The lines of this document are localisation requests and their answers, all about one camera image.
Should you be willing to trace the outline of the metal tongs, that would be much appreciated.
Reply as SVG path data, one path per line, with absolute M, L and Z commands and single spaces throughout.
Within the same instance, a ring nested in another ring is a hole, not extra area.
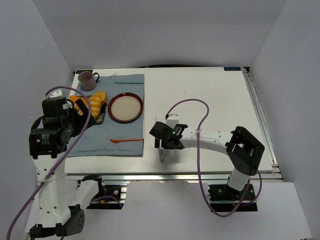
M 166 119 L 164 116 L 160 115 L 160 114 L 156 114 L 155 115 L 155 121 L 156 122 L 162 122 L 162 123 L 166 123 Z M 158 149 L 158 154 L 159 154 L 159 161 L 162 164 L 166 158 L 166 150 L 163 149 L 161 146 Z

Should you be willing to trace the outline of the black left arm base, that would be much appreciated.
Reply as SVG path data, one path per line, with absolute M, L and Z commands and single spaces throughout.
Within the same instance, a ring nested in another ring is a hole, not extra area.
M 84 197 L 89 210 L 121 210 L 124 206 L 122 186 L 106 184 L 101 175 L 86 175 L 78 180 L 76 193 Z

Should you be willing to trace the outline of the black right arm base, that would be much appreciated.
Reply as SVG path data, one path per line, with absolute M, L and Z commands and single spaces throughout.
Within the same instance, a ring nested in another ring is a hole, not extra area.
M 239 202 L 245 190 L 238 192 L 227 190 L 225 184 L 211 184 L 208 186 L 208 198 L 210 206 L 218 213 L 230 212 Z M 258 207 L 255 201 L 256 193 L 252 184 L 246 192 L 246 195 L 237 208 L 237 212 L 257 212 Z

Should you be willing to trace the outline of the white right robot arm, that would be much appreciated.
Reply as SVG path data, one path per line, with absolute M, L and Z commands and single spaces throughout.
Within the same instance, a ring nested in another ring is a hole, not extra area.
M 248 180 L 258 173 L 265 146 L 245 127 L 237 126 L 230 132 L 192 129 L 180 124 L 178 117 L 170 116 L 165 123 L 157 121 L 149 131 L 155 138 L 160 160 L 164 151 L 199 148 L 224 154 L 230 158 L 234 169 L 226 189 L 232 193 L 244 190 Z

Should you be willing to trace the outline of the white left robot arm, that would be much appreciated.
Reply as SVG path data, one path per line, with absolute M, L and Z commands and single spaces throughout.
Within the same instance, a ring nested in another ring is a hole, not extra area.
M 103 179 L 87 175 L 77 182 L 75 194 L 68 197 L 65 179 L 65 159 L 84 131 L 96 124 L 83 101 L 77 100 L 84 115 L 76 111 L 75 103 L 67 99 L 60 88 L 50 90 L 42 101 L 43 115 L 32 125 L 29 152 L 37 173 L 39 215 L 29 230 L 32 239 L 51 236 L 68 237 L 82 232 L 85 209 L 94 197 L 102 196 Z

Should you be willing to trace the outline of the round orange bread roll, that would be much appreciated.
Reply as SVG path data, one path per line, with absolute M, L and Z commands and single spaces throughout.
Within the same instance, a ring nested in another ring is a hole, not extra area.
M 86 108 L 88 108 L 88 102 L 86 101 L 86 99 L 82 96 L 76 96 L 76 95 L 71 95 L 69 97 L 69 99 L 74 103 L 74 108 L 77 111 L 77 113 L 82 116 L 84 113 L 81 111 L 81 109 L 79 108 L 79 106 L 77 105 L 76 101 L 77 100 L 82 100 L 82 102 L 84 103 L 84 105 L 86 106 Z

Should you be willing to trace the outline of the orange striped bread roll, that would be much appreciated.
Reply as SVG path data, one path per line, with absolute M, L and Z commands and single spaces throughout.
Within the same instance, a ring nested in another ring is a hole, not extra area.
M 100 95 L 94 94 L 89 98 L 89 102 L 91 106 L 91 115 L 97 119 L 103 105 L 103 100 Z

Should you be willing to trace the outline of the black patterned square tray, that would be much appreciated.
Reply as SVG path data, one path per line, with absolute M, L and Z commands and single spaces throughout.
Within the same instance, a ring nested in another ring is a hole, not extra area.
M 101 125 L 104 121 L 104 117 L 105 117 L 105 113 L 104 112 L 100 112 L 98 117 L 95 119 L 95 122 L 97 125 Z

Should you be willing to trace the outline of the blue cloth placemat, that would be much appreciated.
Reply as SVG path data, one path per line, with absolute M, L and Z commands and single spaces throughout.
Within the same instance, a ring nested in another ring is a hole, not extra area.
M 106 108 L 98 124 L 87 129 L 69 153 L 69 157 L 139 156 L 144 149 L 143 74 L 101 76 L 93 90 L 76 88 L 87 96 L 103 91 Z

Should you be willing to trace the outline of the purple mug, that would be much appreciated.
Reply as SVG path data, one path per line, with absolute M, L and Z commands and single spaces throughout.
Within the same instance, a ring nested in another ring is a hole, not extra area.
M 100 74 L 98 72 L 83 71 L 78 75 L 77 79 L 84 90 L 91 91 L 96 88 Z

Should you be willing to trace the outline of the red rimmed round plate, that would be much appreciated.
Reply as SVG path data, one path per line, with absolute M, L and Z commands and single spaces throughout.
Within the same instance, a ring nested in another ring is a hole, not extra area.
M 113 97 L 107 107 L 110 118 L 120 124 L 136 121 L 143 113 L 142 99 L 132 92 L 124 92 Z

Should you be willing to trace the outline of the aluminium table frame rail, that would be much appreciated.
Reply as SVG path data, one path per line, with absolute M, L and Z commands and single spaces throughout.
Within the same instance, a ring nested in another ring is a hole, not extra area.
M 227 173 L 202 173 L 202 180 L 227 180 L 230 176 Z M 129 175 L 116 175 L 116 174 L 102 174 L 105 181 L 197 181 L 199 179 L 197 174 L 129 174 Z

